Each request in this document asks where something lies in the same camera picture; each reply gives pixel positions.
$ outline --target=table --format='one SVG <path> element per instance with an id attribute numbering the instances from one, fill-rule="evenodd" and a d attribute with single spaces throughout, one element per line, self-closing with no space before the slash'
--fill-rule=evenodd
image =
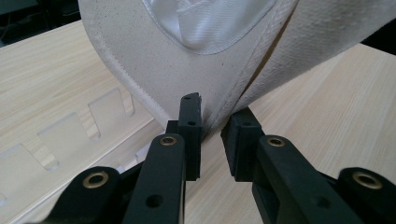
<path id="1" fill-rule="evenodd" d="M 321 172 L 359 166 L 395 183 L 395 71 L 395 56 L 357 45 L 250 107 Z M 0 49 L 0 102 L 0 222 L 40 220 L 79 171 L 122 171 L 163 130 L 108 72 L 80 21 Z M 14 181 L 12 197 L 3 180 Z M 250 187 L 230 176 L 219 134 L 206 139 L 186 223 L 261 223 Z"/>

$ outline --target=beige cloth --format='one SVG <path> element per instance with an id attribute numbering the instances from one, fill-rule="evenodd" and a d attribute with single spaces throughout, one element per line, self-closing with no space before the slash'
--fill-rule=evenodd
<path id="1" fill-rule="evenodd" d="M 139 0 L 79 4 L 93 46 L 132 95 L 165 126 L 183 95 L 200 92 L 206 133 L 396 17 L 394 0 L 277 0 L 236 44 L 198 55 L 163 34 Z"/>

